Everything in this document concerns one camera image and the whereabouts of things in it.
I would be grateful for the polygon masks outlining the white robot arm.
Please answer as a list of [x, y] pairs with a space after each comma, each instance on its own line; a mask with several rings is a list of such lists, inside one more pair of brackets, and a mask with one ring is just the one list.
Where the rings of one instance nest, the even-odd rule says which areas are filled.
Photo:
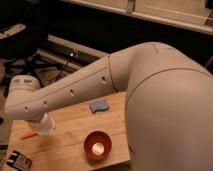
[[17, 75], [4, 112], [44, 126], [50, 111], [117, 92], [132, 171], [213, 171], [213, 74], [164, 43], [112, 53], [44, 88]]

